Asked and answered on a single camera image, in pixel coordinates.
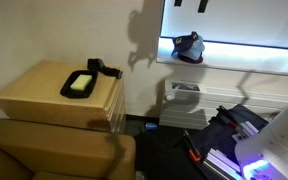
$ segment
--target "window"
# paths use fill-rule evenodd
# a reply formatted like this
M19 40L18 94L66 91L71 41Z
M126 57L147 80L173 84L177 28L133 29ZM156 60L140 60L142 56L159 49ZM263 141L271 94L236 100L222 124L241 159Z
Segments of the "window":
M197 66L288 74L288 0L164 1L158 62L187 64L171 57L171 37L196 31L206 47Z

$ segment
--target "red object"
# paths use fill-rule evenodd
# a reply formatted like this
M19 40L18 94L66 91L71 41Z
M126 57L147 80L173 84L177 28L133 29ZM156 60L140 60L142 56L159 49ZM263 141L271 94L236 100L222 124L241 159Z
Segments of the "red object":
M234 128L237 128L237 124L234 123L233 121L230 121L229 124L230 124L231 126L233 126Z
M192 161L194 162L200 162L201 161L201 154L197 152L197 157L195 156L195 153L192 149L189 150L189 156Z

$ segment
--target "window sill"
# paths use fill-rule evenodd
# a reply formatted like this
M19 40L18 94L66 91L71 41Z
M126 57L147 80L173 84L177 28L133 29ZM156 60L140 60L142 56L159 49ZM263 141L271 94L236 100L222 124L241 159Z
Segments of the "window sill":
M204 42L203 63L189 64L171 56L173 42L160 38L157 62L288 75L288 50Z

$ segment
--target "white window blind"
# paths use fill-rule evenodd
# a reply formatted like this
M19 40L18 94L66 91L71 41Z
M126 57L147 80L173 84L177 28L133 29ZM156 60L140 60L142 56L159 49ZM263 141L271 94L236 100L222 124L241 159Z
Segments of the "white window blind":
M288 49L288 0L209 0L205 13L201 0L174 2L164 1L161 37L196 31L209 42Z

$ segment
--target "white robot body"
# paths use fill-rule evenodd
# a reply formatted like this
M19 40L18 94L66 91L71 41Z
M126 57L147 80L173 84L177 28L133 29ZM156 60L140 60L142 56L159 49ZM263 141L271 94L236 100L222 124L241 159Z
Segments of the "white robot body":
M269 166L254 171L255 173L271 179L288 179L288 107L258 135L238 142L235 155L241 169L256 161L265 160Z

